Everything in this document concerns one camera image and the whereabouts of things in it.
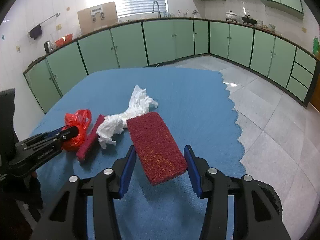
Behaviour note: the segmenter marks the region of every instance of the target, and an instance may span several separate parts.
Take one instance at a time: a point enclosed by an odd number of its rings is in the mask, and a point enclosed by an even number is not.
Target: drawer
[[[289,90],[292,94],[294,94],[297,98],[299,98],[301,101],[304,101],[308,89],[296,81],[293,77],[290,77],[289,83],[287,86],[287,90]]]
[[[309,70],[312,74],[315,72],[317,61],[299,48],[297,48],[295,62],[298,62],[301,66]]]
[[[301,67],[297,63],[294,63],[293,65],[291,76],[299,80],[307,88],[310,87],[310,84],[313,78],[313,75],[311,75],[307,70],[305,70],[303,67]]]

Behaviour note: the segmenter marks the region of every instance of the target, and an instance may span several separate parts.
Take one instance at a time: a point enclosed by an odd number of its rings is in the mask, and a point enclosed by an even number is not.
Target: crumpled white tissue
[[[112,140],[112,136],[123,132],[127,128],[127,119],[146,114],[149,112],[149,106],[158,107],[158,103],[151,97],[147,96],[147,89],[141,89],[138,85],[134,87],[128,109],[121,114],[108,115],[99,125],[97,134],[99,135],[99,143],[102,149],[106,149],[107,143],[116,145],[116,141]]]

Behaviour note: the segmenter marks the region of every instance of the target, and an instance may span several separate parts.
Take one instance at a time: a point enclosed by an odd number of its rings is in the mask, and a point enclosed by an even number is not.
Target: metal screw
[[[110,175],[110,174],[113,173],[113,169],[107,168],[107,169],[105,169],[105,170],[103,171],[103,173],[106,174],[106,175]]]
[[[78,180],[78,177],[77,176],[71,176],[70,178],[69,178],[69,181],[70,182],[76,182]]]
[[[217,170],[216,168],[209,168],[209,169],[208,169],[208,172],[209,172],[210,174],[217,174],[218,170]]]
[[[251,181],[251,180],[252,180],[252,177],[251,177],[250,175],[246,174],[246,175],[243,176],[243,179],[244,179],[245,181]]]

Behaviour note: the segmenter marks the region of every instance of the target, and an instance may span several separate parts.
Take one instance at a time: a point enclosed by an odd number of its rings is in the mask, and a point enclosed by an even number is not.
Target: faucet
[[[157,1],[153,1],[153,8],[152,8],[152,13],[155,12],[155,3],[157,3],[158,5],[158,18],[161,18],[161,15],[160,15],[160,8],[159,8],[159,4]]]

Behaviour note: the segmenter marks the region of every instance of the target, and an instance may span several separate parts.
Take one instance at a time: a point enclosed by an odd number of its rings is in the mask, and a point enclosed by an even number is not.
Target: white tiled wall
[[[207,19],[225,20],[225,13],[232,10],[237,14],[238,22],[242,23],[241,16],[251,15],[255,20],[262,20],[263,24],[273,24],[277,33],[295,42],[312,52],[313,39],[319,37],[319,25],[312,12],[302,2],[304,19],[300,20],[283,11],[265,6],[260,0],[226,0],[226,1],[206,1],[205,16]],[[307,33],[302,31],[302,27],[307,29]]]
[[[74,37],[80,34],[77,12],[84,8],[87,8],[86,0],[16,0],[0,25],[0,91],[16,88],[14,127],[20,140],[29,136],[44,115],[22,72],[33,60],[45,54],[45,41],[55,41],[69,33],[74,33]],[[168,0],[168,9],[175,15],[177,9],[183,12],[188,9],[190,17],[195,9],[205,17],[203,1]],[[40,38],[34,41],[27,35],[33,27],[57,12],[59,17],[41,25],[43,34]],[[146,16],[130,16],[122,20]],[[56,31],[58,24],[62,29]],[[20,52],[16,51],[16,46],[20,46]]]

